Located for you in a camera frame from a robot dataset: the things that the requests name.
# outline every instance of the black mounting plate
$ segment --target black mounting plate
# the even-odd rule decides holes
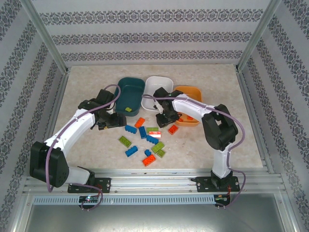
[[[110,178],[95,178],[95,184],[93,186],[101,189],[103,193],[110,193],[111,179]],[[69,185],[68,193],[98,193],[98,191],[93,188]]]
[[[196,182],[197,192],[228,192],[228,186],[231,187],[231,192],[239,192],[239,182],[236,176],[233,176],[226,184],[226,188],[218,190],[211,182],[210,176],[198,176],[192,181]]]

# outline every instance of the building block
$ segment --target building block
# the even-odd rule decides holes
[[[159,131],[159,127],[147,127],[147,134],[149,134],[150,131]]]
[[[148,157],[148,156],[150,156],[151,155],[151,151],[150,150],[145,150],[145,155]]]
[[[140,127],[139,131],[140,131],[140,138],[141,139],[144,139],[144,138],[147,137],[147,134],[146,134],[146,131],[145,131],[145,127]]]
[[[159,150],[158,153],[157,153],[157,155],[158,155],[159,157],[163,158],[164,155],[165,155],[165,151],[164,151],[164,150]]]
[[[171,126],[171,128],[169,128],[169,133],[171,135],[173,135],[176,131],[178,130],[178,127],[176,127],[175,125]]]
[[[147,135],[146,140],[152,144],[157,144],[159,142],[159,140],[157,138],[154,138],[150,135]]]
[[[119,139],[119,141],[123,144],[123,145],[125,145],[126,147],[128,147],[129,148],[129,146],[131,146],[131,142],[126,138],[126,137],[124,137],[124,136],[121,136],[120,137],[120,139]]]
[[[136,128],[140,128],[140,127],[143,125],[144,122],[145,122],[145,119],[142,118],[142,117],[140,117],[140,118],[137,120],[137,122],[135,123],[135,127],[136,127]]]
[[[152,149],[153,152],[157,153],[159,150],[164,148],[164,146],[165,145],[162,142],[159,142],[156,145],[154,145],[151,149]]]
[[[137,146],[133,146],[128,151],[126,151],[126,156],[130,157],[131,155],[133,155],[137,151],[138,151]]]
[[[150,131],[149,135],[154,138],[161,138],[161,132],[160,131]]]
[[[155,156],[151,154],[149,157],[147,157],[146,159],[143,160],[143,164],[146,167],[154,161],[155,161]]]
[[[125,130],[128,131],[128,132],[131,132],[133,134],[136,134],[136,132],[137,132],[137,129],[135,127],[132,127],[132,126],[129,126],[129,125],[125,126]]]

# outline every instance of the wallpaper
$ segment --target wallpaper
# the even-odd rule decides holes
[[[309,2],[282,1],[243,75],[273,167],[309,231]]]
[[[67,66],[237,64],[269,0],[34,0]]]
[[[62,73],[17,0],[0,3],[0,231],[9,229]]]

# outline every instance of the red lego brick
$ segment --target red lego brick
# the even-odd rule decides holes
[[[171,126],[171,128],[169,128],[169,133],[171,135],[173,135],[176,131],[178,130],[178,127],[176,127],[175,125]]]
[[[150,156],[148,156],[146,159],[143,160],[143,163],[146,167],[154,161],[155,161],[155,156],[153,154],[151,154]]]
[[[142,118],[142,117],[140,117],[140,118],[137,120],[137,122],[135,123],[135,127],[136,127],[136,128],[140,128],[140,127],[143,125],[144,122],[145,122],[145,119]]]

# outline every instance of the green lego brick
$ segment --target green lego brick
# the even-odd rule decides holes
[[[157,153],[157,155],[158,155],[159,157],[163,158],[164,155],[165,155],[165,151],[164,151],[164,150],[159,150],[158,153]]]
[[[151,149],[154,153],[157,153],[159,150],[161,150],[162,148],[164,148],[164,144],[162,142],[157,143],[156,145],[154,145]]]
[[[129,146],[131,146],[131,142],[126,138],[126,137],[124,137],[124,136],[121,136],[121,138],[119,139],[119,141],[123,144],[123,145],[125,145],[126,147],[129,147]]]
[[[159,127],[147,127],[147,134],[149,134],[150,131],[159,131]]]

